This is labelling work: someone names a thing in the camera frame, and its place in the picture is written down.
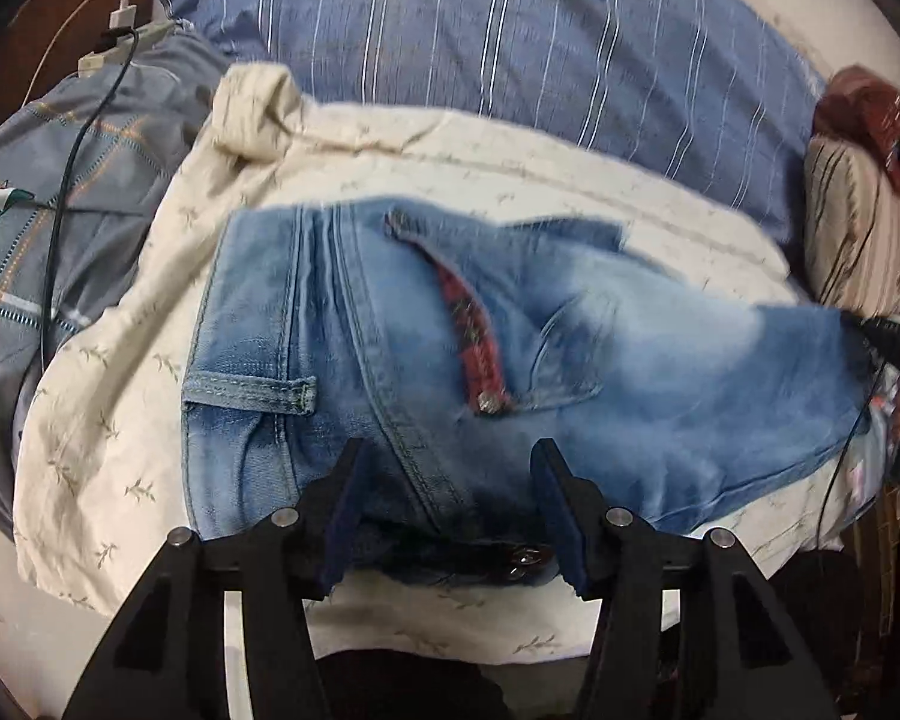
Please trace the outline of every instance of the brown cushion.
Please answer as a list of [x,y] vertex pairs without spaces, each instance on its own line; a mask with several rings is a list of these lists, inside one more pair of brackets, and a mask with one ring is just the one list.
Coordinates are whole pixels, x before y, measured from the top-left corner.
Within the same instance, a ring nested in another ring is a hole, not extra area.
[[824,305],[900,314],[900,197],[863,148],[817,136],[805,163],[806,265]]

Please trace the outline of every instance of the blue denim jeans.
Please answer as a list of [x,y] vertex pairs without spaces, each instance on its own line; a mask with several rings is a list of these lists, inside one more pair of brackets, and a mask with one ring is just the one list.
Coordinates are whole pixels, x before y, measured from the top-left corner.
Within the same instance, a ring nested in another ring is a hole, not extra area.
[[[358,565],[474,574],[469,547],[543,543],[530,447],[687,533],[812,473],[847,437],[863,343],[820,306],[687,287],[595,220],[495,226],[405,199],[234,215],[183,385],[204,538],[250,526],[374,447]],[[506,408],[471,408],[452,274],[487,320]]]
[[[229,64],[178,25],[138,53],[87,132],[60,235],[53,349],[130,288],[151,220]],[[0,126],[0,186],[31,196],[0,213],[0,529],[8,537],[17,448],[40,381],[40,302],[60,175],[119,71],[106,65],[85,79],[70,76]]]

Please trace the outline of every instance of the red plaid lining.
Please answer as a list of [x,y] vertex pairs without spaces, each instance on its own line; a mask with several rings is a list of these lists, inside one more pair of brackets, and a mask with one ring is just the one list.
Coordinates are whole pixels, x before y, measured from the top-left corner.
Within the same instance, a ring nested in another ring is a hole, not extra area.
[[476,413],[484,415],[503,413],[511,405],[511,399],[506,394],[500,351],[490,332],[487,315],[474,296],[468,292],[463,281],[452,271],[434,260],[422,245],[400,239],[400,228],[403,226],[401,215],[400,212],[389,215],[389,226],[399,240],[408,242],[416,248],[437,270],[440,293],[450,309],[460,344],[463,375],[466,377],[467,403]]

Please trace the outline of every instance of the charger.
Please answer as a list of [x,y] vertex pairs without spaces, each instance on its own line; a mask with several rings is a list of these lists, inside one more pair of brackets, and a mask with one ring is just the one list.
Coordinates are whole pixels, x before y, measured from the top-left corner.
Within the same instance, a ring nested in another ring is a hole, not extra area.
[[132,29],[137,19],[137,6],[131,5],[130,0],[120,0],[120,7],[110,14],[110,28]]

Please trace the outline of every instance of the metal button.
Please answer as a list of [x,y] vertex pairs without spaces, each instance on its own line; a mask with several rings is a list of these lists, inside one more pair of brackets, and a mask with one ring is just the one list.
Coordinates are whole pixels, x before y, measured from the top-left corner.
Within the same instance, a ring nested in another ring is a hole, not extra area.
[[173,528],[170,533],[167,533],[167,543],[172,547],[182,547],[193,537],[194,532],[190,528]]
[[276,509],[276,511],[271,514],[271,522],[278,528],[289,528],[290,525],[295,524],[298,519],[300,519],[300,512],[290,506],[285,509]]
[[485,389],[477,395],[477,408],[480,409],[482,413],[488,413],[489,415],[500,413],[503,405],[500,396],[496,394],[496,392],[491,392],[489,389]]
[[730,533],[726,528],[714,528],[710,531],[710,540],[722,549],[732,547],[737,542],[737,539],[733,537],[733,533]]
[[607,522],[618,528],[626,528],[634,523],[634,516],[626,509],[610,509],[607,512]]
[[403,211],[392,211],[389,214],[388,220],[394,230],[403,229],[410,223],[410,217]]
[[523,547],[514,552],[516,565],[538,565],[543,562],[543,552],[533,547]]

